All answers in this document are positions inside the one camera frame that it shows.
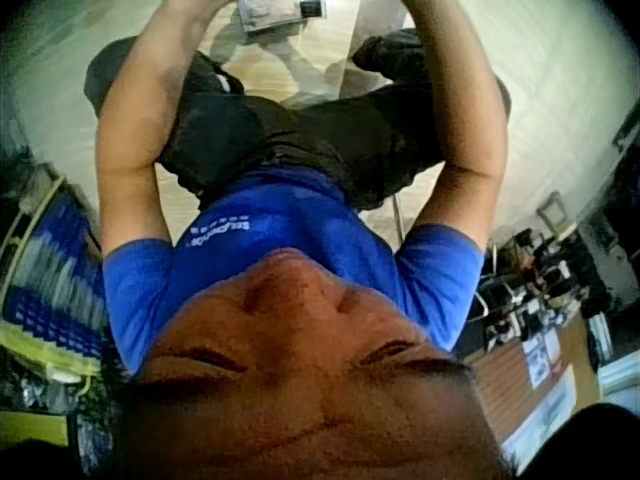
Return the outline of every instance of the blue t-shirt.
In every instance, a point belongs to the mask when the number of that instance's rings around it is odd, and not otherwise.
[[[441,225],[412,230],[394,255],[328,177],[306,168],[256,170],[202,212],[175,247],[138,240],[107,257],[107,309],[126,367],[139,369],[190,297],[285,247],[386,295],[445,350],[460,335],[483,263],[469,238]]]

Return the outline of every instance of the t-shirt sleeve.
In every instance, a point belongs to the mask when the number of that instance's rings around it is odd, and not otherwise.
[[[462,332],[478,286],[484,254],[466,235],[444,225],[411,231],[396,254],[405,312],[440,348]]]
[[[167,288],[173,258],[171,244],[146,239],[112,252],[103,274],[111,331],[131,373],[140,366],[162,325],[156,313]]]

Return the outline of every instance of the forearm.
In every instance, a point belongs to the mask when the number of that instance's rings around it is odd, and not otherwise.
[[[426,48],[447,163],[502,179],[506,114],[480,40],[457,0],[406,0]]]
[[[157,160],[173,128],[193,55],[220,5],[223,3],[210,1],[207,11],[195,15],[179,2],[167,1],[155,12],[125,60],[100,114],[99,174],[149,167]]]

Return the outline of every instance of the man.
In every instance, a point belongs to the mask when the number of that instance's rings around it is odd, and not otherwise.
[[[126,41],[88,72],[107,303],[136,373],[117,475],[507,476],[447,353],[507,158],[500,88],[465,13],[406,0],[429,78],[289,112],[194,57],[225,3],[165,0],[122,65]],[[381,70],[382,41],[356,60]],[[354,210],[442,158],[394,256]],[[201,200],[175,247],[156,161]]]

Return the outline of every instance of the dark shorts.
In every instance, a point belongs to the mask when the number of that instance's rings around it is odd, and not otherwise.
[[[158,161],[200,198],[201,209],[244,173],[265,165],[314,168],[336,182],[352,208],[380,206],[443,154],[415,31],[379,38],[363,47],[360,63],[396,83],[302,110],[244,95],[239,80],[198,52]],[[134,42],[132,37],[108,45],[89,65],[85,95],[96,114]],[[231,93],[217,73],[227,77]]]

